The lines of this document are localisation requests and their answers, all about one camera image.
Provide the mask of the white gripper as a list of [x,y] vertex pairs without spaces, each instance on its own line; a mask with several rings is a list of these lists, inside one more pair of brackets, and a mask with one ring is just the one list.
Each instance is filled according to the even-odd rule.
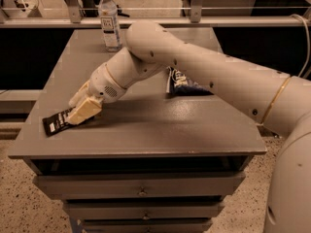
[[98,114],[102,110],[102,101],[114,103],[125,95],[125,92],[126,89],[113,79],[108,65],[104,63],[91,74],[89,82],[85,82],[69,100],[69,106],[74,109],[66,121],[78,125]]

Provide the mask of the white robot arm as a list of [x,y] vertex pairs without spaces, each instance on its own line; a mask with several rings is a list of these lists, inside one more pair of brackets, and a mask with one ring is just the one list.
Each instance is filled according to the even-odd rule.
[[132,23],[126,45],[71,98],[71,124],[98,114],[129,87],[175,67],[270,131],[282,136],[266,204],[264,233],[311,233],[311,83],[186,43],[149,20]]

